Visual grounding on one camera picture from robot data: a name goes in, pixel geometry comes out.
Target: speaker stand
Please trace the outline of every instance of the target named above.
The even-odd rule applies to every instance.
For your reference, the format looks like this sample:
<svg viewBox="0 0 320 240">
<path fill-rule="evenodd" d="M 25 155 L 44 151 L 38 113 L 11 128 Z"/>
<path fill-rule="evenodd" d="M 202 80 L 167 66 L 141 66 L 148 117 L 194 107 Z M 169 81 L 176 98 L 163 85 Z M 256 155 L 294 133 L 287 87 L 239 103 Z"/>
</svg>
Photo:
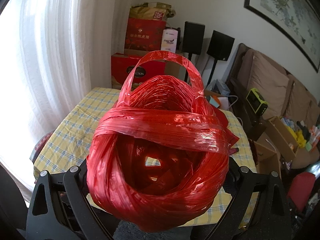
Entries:
<svg viewBox="0 0 320 240">
<path fill-rule="evenodd" d="M 213 75 L 214 70 L 215 70 L 215 68 L 216 68 L 216 64 L 217 64 L 217 62 L 218 62 L 218 60 L 217 60 L 217 59 L 214 59 L 214 62 L 213 62 L 213 65 L 212 65 L 212 69 L 211 69 L 211 72 L 210 72 L 210 76 L 209 76 L 209 79 L 208 79 L 208 82 L 207 82 L 207 85 L 206 85 L 206 87 L 205 87 L 205 88 L 207 88 L 207 87 L 208 87 L 208 85 L 209 85 L 209 84 L 210 84 L 210 82 L 211 82 L 212 75 Z"/>
<path fill-rule="evenodd" d="M 188 54 L 188 60 L 191 61 L 191 58 L 192 58 L 192 53 L 189 53 L 189 54 Z M 187 82 L 187 80 L 188 80 L 188 70 L 186 70 L 186 74 L 184 75 L 184 81 L 185 81 L 185 83 Z"/>
</svg>

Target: landscape painting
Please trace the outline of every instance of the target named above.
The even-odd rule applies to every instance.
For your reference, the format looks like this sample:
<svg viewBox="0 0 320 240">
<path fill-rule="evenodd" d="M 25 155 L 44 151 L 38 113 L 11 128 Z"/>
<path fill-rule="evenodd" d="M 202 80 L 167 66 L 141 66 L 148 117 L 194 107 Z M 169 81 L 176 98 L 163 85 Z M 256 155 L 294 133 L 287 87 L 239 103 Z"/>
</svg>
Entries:
<svg viewBox="0 0 320 240">
<path fill-rule="evenodd" d="M 245 0 L 244 6 L 286 35 L 319 71 L 320 18 L 308 0 Z"/>
</svg>

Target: wall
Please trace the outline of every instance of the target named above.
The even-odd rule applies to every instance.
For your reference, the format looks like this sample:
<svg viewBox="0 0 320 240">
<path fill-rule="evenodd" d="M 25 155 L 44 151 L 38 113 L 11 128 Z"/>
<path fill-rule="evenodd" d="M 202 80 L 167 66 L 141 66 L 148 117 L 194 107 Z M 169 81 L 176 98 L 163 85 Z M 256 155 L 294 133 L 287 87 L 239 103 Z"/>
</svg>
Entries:
<svg viewBox="0 0 320 240">
<path fill-rule="evenodd" d="M 320 100 L 320 74 L 281 32 L 261 17 L 244 8 L 244 0 L 134 0 L 134 3 L 160 1 L 171 4 L 176 16 L 168 19 L 172 27 L 183 27 L 185 21 L 205 24 L 203 55 L 197 62 L 201 70 L 207 61 L 206 49 L 213 30 L 235 38 L 235 44 L 227 62 L 219 61 L 213 79 L 226 79 L 239 43 L 259 50 L 281 64 L 296 76 L 306 88 Z M 204 70 L 206 84 L 213 59 L 210 58 Z"/>
</svg>

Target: curtain fold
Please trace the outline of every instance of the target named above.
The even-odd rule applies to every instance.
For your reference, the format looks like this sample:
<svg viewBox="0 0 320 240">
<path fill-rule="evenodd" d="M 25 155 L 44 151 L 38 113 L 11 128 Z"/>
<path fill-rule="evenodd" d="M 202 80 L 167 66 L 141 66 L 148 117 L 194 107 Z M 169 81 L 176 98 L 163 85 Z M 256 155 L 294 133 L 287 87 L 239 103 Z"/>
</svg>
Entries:
<svg viewBox="0 0 320 240">
<path fill-rule="evenodd" d="M 110 56 L 123 49 L 130 5 L 10 0 L 0 15 L 0 162 L 30 196 L 38 140 L 91 88 L 111 87 Z"/>
</svg>

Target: red gift box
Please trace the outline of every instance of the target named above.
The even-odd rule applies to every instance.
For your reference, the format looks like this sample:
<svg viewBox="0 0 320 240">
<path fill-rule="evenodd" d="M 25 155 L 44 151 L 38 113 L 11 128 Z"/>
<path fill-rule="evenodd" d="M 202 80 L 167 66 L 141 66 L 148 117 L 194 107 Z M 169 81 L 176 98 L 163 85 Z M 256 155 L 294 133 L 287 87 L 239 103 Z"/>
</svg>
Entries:
<svg viewBox="0 0 320 240">
<path fill-rule="evenodd" d="M 160 50 L 166 22 L 129 18 L 125 36 L 125 49 Z"/>
<path fill-rule="evenodd" d="M 141 58 L 122 54 L 111 56 L 112 88 L 121 89 L 125 79 Z M 132 87 L 136 88 L 140 83 L 154 76 L 164 75 L 165 64 L 164 61 L 150 61 L 139 66 L 136 69 Z"/>
</svg>

